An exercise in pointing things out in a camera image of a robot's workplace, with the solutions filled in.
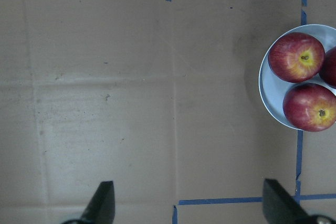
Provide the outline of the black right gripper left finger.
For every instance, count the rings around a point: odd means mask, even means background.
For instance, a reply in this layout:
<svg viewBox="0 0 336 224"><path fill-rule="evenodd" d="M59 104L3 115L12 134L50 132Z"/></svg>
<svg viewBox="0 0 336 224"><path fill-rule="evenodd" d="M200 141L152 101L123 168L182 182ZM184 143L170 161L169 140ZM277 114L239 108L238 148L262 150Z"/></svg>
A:
<svg viewBox="0 0 336 224"><path fill-rule="evenodd" d="M82 215L64 224L112 224L115 218L115 194L113 181L101 182Z"/></svg>

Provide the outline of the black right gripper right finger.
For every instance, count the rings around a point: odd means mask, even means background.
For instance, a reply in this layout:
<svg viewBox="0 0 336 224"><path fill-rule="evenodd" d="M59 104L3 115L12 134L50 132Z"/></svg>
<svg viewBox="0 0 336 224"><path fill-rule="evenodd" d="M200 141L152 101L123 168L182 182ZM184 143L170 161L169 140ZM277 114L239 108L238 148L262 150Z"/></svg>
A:
<svg viewBox="0 0 336 224"><path fill-rule="evenodd" d="M269 224L335 224L331 217L308 214L275 179L265 179L262 190L263 215Z"/></svg>

